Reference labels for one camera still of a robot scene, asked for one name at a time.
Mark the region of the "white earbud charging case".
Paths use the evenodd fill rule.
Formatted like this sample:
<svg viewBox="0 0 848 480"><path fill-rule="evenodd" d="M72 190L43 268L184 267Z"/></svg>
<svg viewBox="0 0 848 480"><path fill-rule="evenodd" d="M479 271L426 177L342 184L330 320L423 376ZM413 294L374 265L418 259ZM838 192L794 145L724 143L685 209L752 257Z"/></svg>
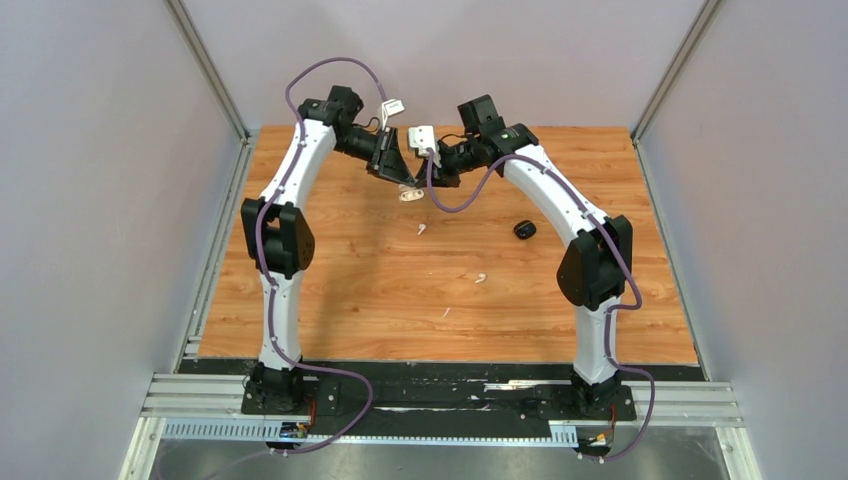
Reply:
<svg viewBox="0 0 848 480"><path fill-rule="evenodd" d="M400 185L398 198L401 202L414 202L425 197L423 189Z"/></svg>

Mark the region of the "black earbud charging case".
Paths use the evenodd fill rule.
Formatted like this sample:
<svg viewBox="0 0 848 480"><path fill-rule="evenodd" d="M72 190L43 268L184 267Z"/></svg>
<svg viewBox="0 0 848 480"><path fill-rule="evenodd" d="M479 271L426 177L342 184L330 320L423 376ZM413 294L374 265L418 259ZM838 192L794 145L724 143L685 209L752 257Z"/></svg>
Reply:
<svg viewBox="0 0 848 480"><path fill-rule="evenodd" d="M519 240L527 240L537 233L537 227L534 222L523 220L513 227L513 233Z"/></svg>

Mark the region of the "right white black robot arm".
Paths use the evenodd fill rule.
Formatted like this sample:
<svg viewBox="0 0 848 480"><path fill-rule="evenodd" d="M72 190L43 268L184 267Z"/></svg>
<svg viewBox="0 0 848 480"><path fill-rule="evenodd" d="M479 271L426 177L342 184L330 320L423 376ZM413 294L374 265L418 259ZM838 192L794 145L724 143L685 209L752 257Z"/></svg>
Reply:
<svg viewBox="0 0 848 480"><path fill-rule="evenodd" d="M582 195L528 127L505 123L490 96L461 104L458 112L464 133L454 145L437 139L429 125L409 128L408 146L423 160L416 181L428 191L456 187L461 174L482 168L486 177L498 174L516 186L554 227L566 248L557 285L576 321L571 403L580 415L596 417L620 385L615 307L632 279L633 227Z"/></svg>

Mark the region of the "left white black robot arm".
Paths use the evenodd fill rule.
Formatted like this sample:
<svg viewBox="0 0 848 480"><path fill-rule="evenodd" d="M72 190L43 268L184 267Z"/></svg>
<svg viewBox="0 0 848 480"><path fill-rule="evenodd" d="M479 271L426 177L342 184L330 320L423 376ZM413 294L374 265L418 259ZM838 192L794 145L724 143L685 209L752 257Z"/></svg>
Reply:
<svg viewBox="0 0 848 480"><path fill-rule="evenodd" d="M340 152L366 163L368 174L411 188L414 177L404 161L390 117L403 103L387 99L378 128L356 124L363 102L351 88L332 87L327 99L307 99L296 110L292 143L272 181L257 199L243 201L240 214L248 255L263 290L263 341L246 397L260 408L298 411L306 400L302 350L298 339L300 288L316 241L304 207L325 159Z"/></svg>

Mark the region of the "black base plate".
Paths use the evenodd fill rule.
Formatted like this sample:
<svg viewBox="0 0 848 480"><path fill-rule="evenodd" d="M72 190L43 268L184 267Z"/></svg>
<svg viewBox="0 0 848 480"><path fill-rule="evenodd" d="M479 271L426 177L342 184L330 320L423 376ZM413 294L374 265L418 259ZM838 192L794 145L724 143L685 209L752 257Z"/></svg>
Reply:
<svg viewBox="0 0 848 480"><path fill-rule="evenodd" d="M357 436L539 438L554 420L633 421L636 383L642 377L620 373L610 401L583 407L574 397L569 364L325 361L337 369L303 375L305 398L290 412L260 408L246 397L257 363L249 359L186 360L181 374L239 375L244 393L241 414L309 417L310 433L329 436L344 426Z"/></svg>

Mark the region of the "left aluminium corner post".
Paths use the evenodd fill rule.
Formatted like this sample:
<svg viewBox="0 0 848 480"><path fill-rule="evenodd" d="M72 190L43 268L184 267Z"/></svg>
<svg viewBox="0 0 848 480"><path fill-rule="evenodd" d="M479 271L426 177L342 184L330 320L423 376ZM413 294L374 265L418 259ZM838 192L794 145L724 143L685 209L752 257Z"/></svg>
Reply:
<svg viewBox="0 0 848 480"><path fill-rule="evenodd" d="M193 21L187 5L182 0L165 0L164 5L180 32L183 40L204 76L213 96L221 108L230 128L239 142L246 144L251 136L236 103L225 85L202 36Z"/></svg>

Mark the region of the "aluminium corner post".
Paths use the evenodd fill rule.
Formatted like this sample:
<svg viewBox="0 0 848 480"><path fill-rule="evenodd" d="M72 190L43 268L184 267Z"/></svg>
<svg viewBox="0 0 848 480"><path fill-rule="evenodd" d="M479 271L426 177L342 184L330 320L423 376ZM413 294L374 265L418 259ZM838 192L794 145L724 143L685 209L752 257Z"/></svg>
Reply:
<svg viewBox="0 0 848 480"><path fill-rule="evenodd" d="M225 85L202 36L193 21L187 5L182 0L165 0L164 5L180 32L183 40L204 76L213 96L221 108L230 128L239 142L246 144L251 136L236 103Z"/></svg>
<svg viewBox="0 0 848 480"><path fill-rule="evenodd" d="M647 131L657 117L666 97L674 87L678 77L687 66L691 56L698 48L701 39L706 34L714 17L725 4L723 0L705 0L701 2L694 20L688 27L683 39L672 56L659 83L654 89L647 105L643 109L637 123L630 130L630 138L637 145L647 134Z"/></svg>

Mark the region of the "right aluminium corner post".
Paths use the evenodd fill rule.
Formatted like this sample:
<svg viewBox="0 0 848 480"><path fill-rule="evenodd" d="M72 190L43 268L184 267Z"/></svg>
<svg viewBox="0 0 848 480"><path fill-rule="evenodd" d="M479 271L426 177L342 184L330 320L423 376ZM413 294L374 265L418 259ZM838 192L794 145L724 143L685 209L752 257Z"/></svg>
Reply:
<svg viewBox="0 0 848 480"><path fill-rule="evenodd" d="M691 56L698 48L701 39L706 34L714 17L725 4L723 0L705 0L701 2L694 20L688 27L683 39L672 56L659 83L654 89L647 105L643 109L637 123L630 130L630 138L637 145L647 134L647 131L657 117L666 97L674 87L678 77L687 66Z"/></svg>

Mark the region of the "aluminium frame rail front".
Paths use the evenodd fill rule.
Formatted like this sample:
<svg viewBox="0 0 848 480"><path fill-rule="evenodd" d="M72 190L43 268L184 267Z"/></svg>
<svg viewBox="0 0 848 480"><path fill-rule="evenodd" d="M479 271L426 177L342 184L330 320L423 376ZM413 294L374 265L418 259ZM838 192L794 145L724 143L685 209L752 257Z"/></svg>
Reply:
<svg viewBox="0 0 848 480"><path fill-rule="evenodd" d="M243 419L239 375L156 374L143 417ZM737 399L726 382L657 381L651 425L742 428Z"/></svg>

